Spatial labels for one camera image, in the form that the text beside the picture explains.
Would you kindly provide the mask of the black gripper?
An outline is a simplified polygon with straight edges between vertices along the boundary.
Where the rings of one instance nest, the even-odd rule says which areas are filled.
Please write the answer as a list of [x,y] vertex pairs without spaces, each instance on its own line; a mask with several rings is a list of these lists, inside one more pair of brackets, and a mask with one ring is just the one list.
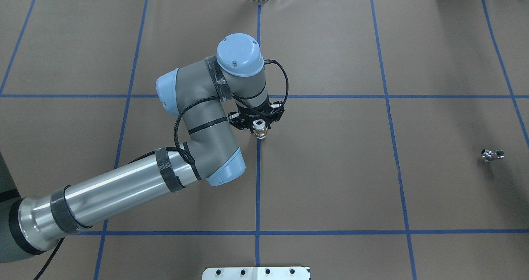
[[283,113],[285,112],[284,104],[283,101],[276,101],[274,103],[265,101],[262,105],[252,109],[237,102],[237,111],[228,114],[228,121],[230,125],[234,126],[236,129],[249,129],[254,131],[253,122],[261,120],[266,124],[266,127],[270,129],[271,124],[273,122],[278,122],[283,116]]

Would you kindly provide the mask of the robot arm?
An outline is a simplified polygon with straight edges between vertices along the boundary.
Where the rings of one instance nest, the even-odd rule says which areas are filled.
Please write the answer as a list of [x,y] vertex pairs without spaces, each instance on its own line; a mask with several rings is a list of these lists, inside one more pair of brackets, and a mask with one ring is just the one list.
[[270,102],[258,41],[234,33],[214,55],[156,81],[164,109],[176,116],[174,146],[152,152],[45,197],[21,197],[1,159],[1,262],[41,255],[68,235],[206,180],[219,186],[240,177],[245,162],[232,128],[257,137],[280,119],[285,101]]

